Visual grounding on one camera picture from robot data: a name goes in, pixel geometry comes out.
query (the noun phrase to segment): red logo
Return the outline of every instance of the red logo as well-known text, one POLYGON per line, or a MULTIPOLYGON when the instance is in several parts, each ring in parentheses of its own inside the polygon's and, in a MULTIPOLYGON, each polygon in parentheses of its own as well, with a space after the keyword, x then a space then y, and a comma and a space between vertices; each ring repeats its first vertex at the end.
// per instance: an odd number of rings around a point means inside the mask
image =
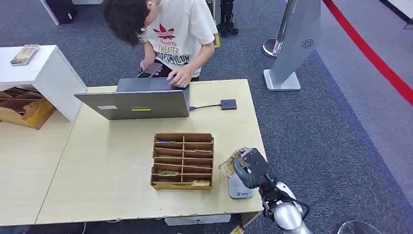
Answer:
POLYGON ((159 23, 159 30, 154 29, 154 31, 156 32, 156 34, 158 34, 159 38, 162 39, 171 39, 175 38, 175 36, 173 35, 173 31, 175 29, 171 28, 168 31, 161 25, 161 23, 159 23))

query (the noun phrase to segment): hand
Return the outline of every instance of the hand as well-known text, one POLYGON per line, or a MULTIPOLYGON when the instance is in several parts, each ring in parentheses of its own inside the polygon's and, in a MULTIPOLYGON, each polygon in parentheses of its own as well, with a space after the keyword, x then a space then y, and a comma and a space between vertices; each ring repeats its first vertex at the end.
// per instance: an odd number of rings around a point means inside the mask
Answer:
MULTIPOLYGON (((155 61, 156 55, 155 56, 145 56, 145 58, 141 61, 139 67, 143 70, 145 70, 149 65, 151 65, 155 61)), ((159 75, 159 73, 162 71, 162 67, 154 73, 155 76, 159 75)))
POLYGON ((149 65, 151 65, 154 61, 155 61, 155 58, 147 58, 147 57, 145 57, 145 58, 141 61, 139 67, 142 68, 142 70, 145 70, 145 69, 146 69, 149 65))
POLYGON ((168 80, 171 80, 170 85, 181 88, 187 87, 191 82, 192 75, 194 74, 194 72, 195 71, 192 70, 191 67, 188 65, 183 66, 179 71, 171 71, 168 75, 168 80))

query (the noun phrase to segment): red line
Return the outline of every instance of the red line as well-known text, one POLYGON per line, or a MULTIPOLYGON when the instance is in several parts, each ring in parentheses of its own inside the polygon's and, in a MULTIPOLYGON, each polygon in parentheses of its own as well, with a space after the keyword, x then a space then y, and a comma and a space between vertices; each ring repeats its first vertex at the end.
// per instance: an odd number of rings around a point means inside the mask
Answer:
POLYGON ((406 84, 366 43, 366 41, 358 34, 350 22, 344 17, 332 0, 323 0, 331 14, 336 18, 341 27, 350 36, 359 50, 373 64, 374 67, 393 85, 393 87, 413 105, 413 90, 406 84))

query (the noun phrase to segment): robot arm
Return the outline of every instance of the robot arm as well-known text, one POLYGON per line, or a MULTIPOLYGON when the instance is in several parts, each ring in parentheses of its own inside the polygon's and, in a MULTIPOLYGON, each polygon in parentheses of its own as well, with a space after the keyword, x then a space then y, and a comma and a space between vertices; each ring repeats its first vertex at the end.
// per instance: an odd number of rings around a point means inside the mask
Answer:
POLYGON ((240 158, 234 158, 232 163, 234 171, 247 188, 259 188, 263 215, 273 220, 284 234, 310 234, 303 221, 310 211, 309 206, 297 201, 285 184, 277 182, 256 148, 242 148, 238 152, 240 158))

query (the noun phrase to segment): book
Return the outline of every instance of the book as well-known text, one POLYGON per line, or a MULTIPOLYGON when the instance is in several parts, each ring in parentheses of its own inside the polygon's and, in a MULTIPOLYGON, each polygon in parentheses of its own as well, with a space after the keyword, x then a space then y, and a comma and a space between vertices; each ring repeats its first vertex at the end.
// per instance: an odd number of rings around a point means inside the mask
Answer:
POLYGON ((12 66, 23 66, 30 63, 40 45, 24 45, 23 48, 10 61, 12 66))

